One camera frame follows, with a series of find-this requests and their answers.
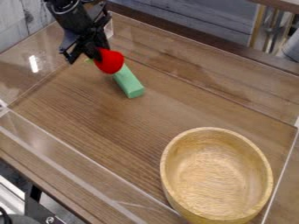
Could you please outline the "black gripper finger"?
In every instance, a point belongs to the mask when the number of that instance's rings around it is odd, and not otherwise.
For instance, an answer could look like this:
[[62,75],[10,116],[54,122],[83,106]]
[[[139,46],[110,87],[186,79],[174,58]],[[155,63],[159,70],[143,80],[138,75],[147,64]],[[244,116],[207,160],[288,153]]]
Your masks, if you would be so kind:
[[79,56],[84,53],[90,59],[102,60],[102,53],[99,48],[103,46],[100,40],[88,40],[88,41],[68,41],[62,42],[62,54],[66,57],[66,60],[74,64]]
[[98,29],[95,37],[96,46],[104,49],[110,48],[107,34],[103,29]]

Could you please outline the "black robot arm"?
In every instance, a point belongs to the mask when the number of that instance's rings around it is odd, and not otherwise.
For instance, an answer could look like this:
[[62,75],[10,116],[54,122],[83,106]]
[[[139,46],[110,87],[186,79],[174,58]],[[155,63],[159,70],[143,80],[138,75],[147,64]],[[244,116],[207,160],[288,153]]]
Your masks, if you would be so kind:
[[110,49],[104,28],[111,21],[107,3],[100,1],[90,9],[84,4],[94,0],[43,0],[64,31],[59,52],[72,64],[84,53],[102,61],[100,48]]

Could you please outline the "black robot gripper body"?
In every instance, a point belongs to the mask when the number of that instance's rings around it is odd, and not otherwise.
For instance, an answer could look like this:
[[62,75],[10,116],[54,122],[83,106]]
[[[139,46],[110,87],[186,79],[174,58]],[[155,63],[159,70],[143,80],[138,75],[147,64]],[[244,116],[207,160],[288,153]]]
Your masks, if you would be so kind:
[[111,20],[106,8],[72,8],[58,12],[58,23],[64,30],[63,41],[95,40],[98,29]]

